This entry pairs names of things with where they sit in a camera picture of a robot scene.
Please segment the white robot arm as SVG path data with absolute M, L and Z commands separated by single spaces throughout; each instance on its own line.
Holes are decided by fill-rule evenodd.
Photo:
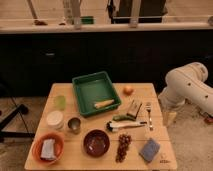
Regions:
M 166 74 L 166 87 L 158 95 L 165 126 L 171 124 L 176 110 L 187 100 L 200 108 L 207 124 L 213 124 L 213 88 L 205 84 L 207 78 L 208 70 L 199 62 L 172 69 Z

